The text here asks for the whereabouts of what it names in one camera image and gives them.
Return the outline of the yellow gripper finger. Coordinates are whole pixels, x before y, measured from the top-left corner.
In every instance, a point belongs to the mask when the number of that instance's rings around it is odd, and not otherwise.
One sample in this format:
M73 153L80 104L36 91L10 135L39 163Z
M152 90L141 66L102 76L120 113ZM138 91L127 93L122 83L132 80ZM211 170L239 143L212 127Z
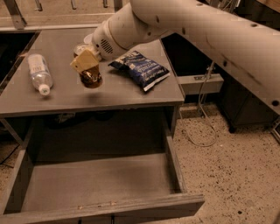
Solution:
M78 73L82 73L92 67L99 65L99 60L94 56L94 54L85 49L78 56L76 56L70 63L70 66L75 69Z

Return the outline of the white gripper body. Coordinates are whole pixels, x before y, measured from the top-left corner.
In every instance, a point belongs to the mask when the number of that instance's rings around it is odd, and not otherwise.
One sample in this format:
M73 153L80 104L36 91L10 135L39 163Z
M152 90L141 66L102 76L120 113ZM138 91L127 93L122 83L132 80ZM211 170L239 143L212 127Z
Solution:
M102 22L101 25L94 30L92 43L104 60L114 60L127 52L126 49L120 47L115 42L110 32L108 21Z

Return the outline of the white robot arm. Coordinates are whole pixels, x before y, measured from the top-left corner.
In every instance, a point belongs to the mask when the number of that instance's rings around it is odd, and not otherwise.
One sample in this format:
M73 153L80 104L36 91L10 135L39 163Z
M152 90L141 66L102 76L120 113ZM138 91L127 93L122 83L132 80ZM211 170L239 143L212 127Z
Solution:
M177 33L280 114L280 31L198 0L129 0L91 34L105 60Z

